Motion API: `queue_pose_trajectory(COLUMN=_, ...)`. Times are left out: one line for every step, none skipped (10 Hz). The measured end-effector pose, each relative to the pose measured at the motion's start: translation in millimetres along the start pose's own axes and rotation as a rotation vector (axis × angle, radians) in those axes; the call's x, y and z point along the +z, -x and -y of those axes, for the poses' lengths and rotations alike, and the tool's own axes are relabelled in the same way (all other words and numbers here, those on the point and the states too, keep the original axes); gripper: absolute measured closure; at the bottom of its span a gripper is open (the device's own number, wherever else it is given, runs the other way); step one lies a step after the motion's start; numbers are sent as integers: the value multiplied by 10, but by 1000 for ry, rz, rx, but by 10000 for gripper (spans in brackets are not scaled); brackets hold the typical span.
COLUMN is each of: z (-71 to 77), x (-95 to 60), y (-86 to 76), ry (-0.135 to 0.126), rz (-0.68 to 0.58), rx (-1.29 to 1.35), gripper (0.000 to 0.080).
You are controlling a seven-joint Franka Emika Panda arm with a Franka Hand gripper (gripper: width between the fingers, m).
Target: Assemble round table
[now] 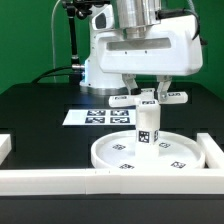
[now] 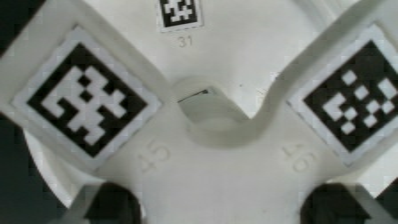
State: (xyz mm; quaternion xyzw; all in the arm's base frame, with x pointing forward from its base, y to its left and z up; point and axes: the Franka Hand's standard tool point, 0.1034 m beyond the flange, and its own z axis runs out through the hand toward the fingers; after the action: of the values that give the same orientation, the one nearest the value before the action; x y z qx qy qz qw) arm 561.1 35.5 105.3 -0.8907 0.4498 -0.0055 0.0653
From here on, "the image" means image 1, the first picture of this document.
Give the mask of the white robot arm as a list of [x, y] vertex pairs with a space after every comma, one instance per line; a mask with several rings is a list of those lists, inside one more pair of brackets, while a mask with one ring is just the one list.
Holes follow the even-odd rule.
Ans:
[[187, 95], [168, 90], [174, 76], [197, 73], [203, 65], [198, 15], [164, 10], [161, 0], [111, 0], [93, 7], [90, 55], [81, 90], [99, 95], [140, 92], [138, 75], [155, 75], [162, 104], [184, 103]]

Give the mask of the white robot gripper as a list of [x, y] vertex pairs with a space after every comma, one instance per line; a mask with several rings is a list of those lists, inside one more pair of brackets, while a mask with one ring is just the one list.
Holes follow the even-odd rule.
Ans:
[[197, 73], [203, 65], [199, 37], [193, 38], [195, 18], [190, 16], [163, 19], [148, 26], [143, 39], [125, 40], [120, 31], [97, 36], [97, 62], [103, 72], [120, 73], [129, 95], [138, 95], [135, 81], [140, 75], [157, 77], [157, 96], [166, 102], [172, 76]]

